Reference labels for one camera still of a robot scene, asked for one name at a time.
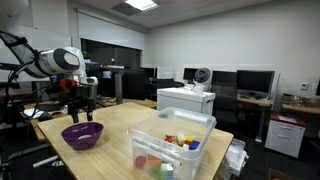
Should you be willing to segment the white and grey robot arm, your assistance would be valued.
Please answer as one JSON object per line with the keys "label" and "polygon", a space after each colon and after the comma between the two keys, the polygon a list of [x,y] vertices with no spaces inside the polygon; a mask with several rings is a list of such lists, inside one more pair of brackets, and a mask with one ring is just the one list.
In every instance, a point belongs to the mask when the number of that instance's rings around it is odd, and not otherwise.
{"label": "white and grey robot arm", "polygon": [[84,88],[91,88],[98,85],[95,76],[88,76],[82,52],[75,47],[56,48],[47,51],[38,51],[32,48],[25,37],[0,31],[0,38],[7,48],[13,53],[19,65],[13,70],[7,79],[5,86],[4,107],[9,102],[14,102],[9,94],[9,87],[13,79],[21,72],[25,71],[34,78],[45,78],[54,75],[64,74],[59,81],[62,91],[69,91],[71,99],[67,102],[68,114],[74,123],[78,123],[78,112],[83,109],[86,112],[87,120],[93,120],[93,111],[96,108],[92,97],[80,96]]}

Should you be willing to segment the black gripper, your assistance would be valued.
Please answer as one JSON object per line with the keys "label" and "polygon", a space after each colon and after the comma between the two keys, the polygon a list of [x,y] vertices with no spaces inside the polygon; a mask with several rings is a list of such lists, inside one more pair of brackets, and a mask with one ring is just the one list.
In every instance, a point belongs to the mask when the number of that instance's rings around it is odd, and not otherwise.
{"label": "black gripper", "polygon": [[[96,103],[93,97],[94,86],[78,84],[76,80],[62,78],[59,80],[59,103],[74,105],[77,109],[86,110],[87,120],[93,120]],[[78,110],[72,109],[73,123],[78,123]]]}

